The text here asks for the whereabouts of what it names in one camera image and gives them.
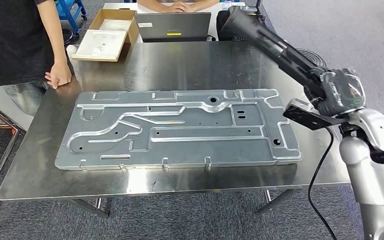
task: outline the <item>black cable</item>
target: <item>black cable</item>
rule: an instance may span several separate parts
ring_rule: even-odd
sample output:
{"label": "black cable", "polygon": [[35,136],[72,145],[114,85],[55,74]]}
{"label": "black cable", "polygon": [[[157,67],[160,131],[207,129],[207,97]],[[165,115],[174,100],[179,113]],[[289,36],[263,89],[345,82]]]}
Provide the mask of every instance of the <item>black cable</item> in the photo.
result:
{"label": "black cable", "polygon": [[325,127],[325,129],[330,134],[330,143],[329,143],[329,146],[326,148],[326,151],[324,151],[323,156],[321,157],[320,162],[318,163],[317,168],[314,171],[314,175],[312,176],[312,179],[310,181],[310,185],[308,186],[308,201],[310,202],[312,209],[314,209],[315,213],[318,215],[318,217],[324,223],[324,226],[326,226],[327,230],[329,231],[330,235],[332,236],[332,239],[337,240],[337,237],[335,236],[334,231],[332,231],[332,228],[329,226],[328,222],[325,220],[325,218],[322,216],[322,214],[319,212],[319,210],[317,210],[317,208],[314,205],[313,200],[311,198],[311,190],[312,190],[312,187],[314,184],[314,180],[316,179],[316,176],[319,173],[320,167],[322,166],[323,161],[326,158],[326,155],[328,155],[328,152],[331,149],[332,144],[334,143],[334,134],[332,133],[332,131],[329,128]]}

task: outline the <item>black bag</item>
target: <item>black bag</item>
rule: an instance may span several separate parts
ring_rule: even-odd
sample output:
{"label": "black bag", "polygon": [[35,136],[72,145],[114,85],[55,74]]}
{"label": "black bag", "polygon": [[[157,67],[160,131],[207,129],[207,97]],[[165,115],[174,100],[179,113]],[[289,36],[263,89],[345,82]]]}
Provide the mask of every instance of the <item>black bag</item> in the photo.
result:
{"label": "black bag", "polygon": [[234,31],[232,31],[228,27],[224,27],[229,16],[230,16],[230,13],[228,10],[219,11],[217,14],[215,26],[217,28],[218,40],[219,41],[245,41],[243,37],[235,34]]}

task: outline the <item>person's hands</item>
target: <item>person's hands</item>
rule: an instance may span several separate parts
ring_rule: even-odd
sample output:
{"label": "person's hands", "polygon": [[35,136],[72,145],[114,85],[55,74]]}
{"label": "person's hands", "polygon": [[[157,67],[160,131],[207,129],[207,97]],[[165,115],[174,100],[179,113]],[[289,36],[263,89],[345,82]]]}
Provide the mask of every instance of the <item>person's hands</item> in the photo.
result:
{"label": "person's hands", "polygon": [[171,6],[167,6],[164,13],[185,13],[187,10],[188,5],[184,2],[177,1],[173,3]]}
{"label": "person's hands", "polygon": [[67,62],[56,61],[50,69],[50,72],[45,72],[45,79],[47,79],[47,84],[51,85],[53,89],[70,83],[72,81],[72,73]]}

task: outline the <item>jeans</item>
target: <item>jeans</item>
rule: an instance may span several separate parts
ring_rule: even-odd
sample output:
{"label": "jeans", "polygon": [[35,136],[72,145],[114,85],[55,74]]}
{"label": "jeans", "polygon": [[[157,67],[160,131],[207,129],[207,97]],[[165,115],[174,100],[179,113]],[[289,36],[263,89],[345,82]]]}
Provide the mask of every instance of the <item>jeans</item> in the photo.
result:
{"label": "jeans", "polygon": [[45,81],[27,82],[2,87],[21,111],[34,117],[48,89],[48,84]]}

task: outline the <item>stainless steel table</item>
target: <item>stainless steel table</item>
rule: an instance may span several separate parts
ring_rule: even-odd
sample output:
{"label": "stainless steel table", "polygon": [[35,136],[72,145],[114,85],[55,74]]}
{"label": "stainless steel table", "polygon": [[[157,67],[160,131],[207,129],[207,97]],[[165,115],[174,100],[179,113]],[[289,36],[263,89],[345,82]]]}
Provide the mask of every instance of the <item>stainless steel table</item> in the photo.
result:
{"label": "stainless steel table", "polygon": [[[292,124],[302,152],[297,164],[204,169],[65,171],[54,160],[82,91],[277,89],[286,105],[305,100],[303,88],[247,42],[136,44],[123,61],[74,63],[77,80],[46,92],[40,108],[0,187],[2,201],[135,196],[306,187],[330,138],[326,130]],[[348,184],[350,179],[335,141],[315,184]]]}

